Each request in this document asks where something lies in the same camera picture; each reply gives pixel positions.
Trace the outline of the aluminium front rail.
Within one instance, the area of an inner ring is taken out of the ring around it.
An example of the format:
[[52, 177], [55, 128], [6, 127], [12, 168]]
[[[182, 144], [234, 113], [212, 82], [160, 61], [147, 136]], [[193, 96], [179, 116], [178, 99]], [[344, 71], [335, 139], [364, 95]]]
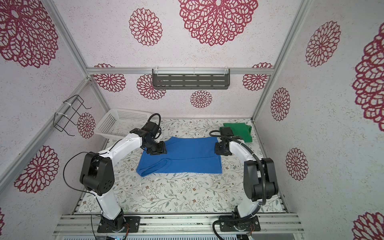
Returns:
[[101, 218], [96, 215], [63, 215], [53, 236], [161, 236], [161, 235], [213, 235], [233, 234], [292, 234], [301, 236], [304, 227], [297, 214], [257, 214], [261, 225], [259, 232], [221, 232], [220, 216], [230, 214], [133, 214], [141, 217], [137, 233], [97, 233]]

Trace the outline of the blue tank top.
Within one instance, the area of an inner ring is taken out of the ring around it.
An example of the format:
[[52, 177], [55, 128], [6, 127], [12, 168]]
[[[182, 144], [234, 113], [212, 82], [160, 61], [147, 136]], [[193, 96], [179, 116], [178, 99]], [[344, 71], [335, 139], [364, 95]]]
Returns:
[[142, 154], [137, 173], [141, 177], [174, 173], [222, 174], [221, 156], [215, 153], [216, 143], [218, 139], [214, 137], [171, 137], [165, 141], [166, 154]]

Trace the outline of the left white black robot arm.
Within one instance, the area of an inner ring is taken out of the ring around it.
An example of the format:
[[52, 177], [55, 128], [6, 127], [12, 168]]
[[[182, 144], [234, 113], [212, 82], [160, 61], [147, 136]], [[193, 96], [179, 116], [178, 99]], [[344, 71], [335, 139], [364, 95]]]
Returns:
[[137, 149], [145, 150], [152, 156], [166, 154], [165, 142], [157, 141], [160, 135], [160, 124], [148, 120], [142, 128], [131, 130], [112, 147], [98, 153], [86, 154], [80, 182], [95, 195], [102, 210], [103, 220], [116, 224], [124, 216], [112, 190], [115, 183], [114, 165]]

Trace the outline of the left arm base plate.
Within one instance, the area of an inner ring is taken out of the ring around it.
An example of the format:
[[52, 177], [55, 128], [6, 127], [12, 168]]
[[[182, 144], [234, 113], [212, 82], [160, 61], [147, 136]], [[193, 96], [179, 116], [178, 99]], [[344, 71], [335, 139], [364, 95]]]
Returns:
[[117, 220], [108, 220], [101, 217], [97, 233], [137, 233], [141, 217], [124, 216]]

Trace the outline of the white plastic basket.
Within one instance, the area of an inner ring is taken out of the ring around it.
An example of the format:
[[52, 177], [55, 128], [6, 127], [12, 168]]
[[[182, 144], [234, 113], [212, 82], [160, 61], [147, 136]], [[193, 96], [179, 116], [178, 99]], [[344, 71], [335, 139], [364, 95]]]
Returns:
[[111, 109], [96, 124], [94, 133], [106, 139], [120, 140], [131, 130], [143, 127], [151, 115], [148, 112]]

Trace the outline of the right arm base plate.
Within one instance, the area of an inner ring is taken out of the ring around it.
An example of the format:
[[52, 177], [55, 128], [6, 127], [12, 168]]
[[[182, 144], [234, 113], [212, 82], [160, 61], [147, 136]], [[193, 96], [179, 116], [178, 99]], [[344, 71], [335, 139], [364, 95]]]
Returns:
[[219, 220], [221, 232], [259, 232], [261, 230], [257, 216], [242, 221], [235, 220], [232, 216], [220, 216]]

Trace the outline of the grey metal wall shelf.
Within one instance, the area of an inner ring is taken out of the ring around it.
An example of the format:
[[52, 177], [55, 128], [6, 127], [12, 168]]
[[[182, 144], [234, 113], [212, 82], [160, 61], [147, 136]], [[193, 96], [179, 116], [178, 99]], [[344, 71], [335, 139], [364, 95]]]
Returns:
[[231, 83], [229, 69], [218, 72], [152, 70], [152, 85], [156, 90], [227, 90]]

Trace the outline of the green tank top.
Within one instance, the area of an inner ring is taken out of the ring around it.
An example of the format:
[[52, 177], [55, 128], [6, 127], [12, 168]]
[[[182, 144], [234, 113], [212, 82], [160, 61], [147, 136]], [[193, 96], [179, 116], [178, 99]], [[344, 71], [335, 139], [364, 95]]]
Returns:
[[231, 128], [234, 136], [240, 137], [245, 143], [252, 143], [252, 127], [245, 123], [224, 123], [225, 128]]

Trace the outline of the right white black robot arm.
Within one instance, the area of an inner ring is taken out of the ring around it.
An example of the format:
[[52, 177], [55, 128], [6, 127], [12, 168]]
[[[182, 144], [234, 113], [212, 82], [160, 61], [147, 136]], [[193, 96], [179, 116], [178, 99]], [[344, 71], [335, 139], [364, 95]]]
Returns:
[[243, 189], [246, 197], [235, 207], [235, 219], [254, 217], [267, 200], [279, 193], [274, 161], [259, 158], [229, 127], [213, 130], [209, 135], [220, 139], [215, 143], [217, 155], [235, 156], [244, 164]]

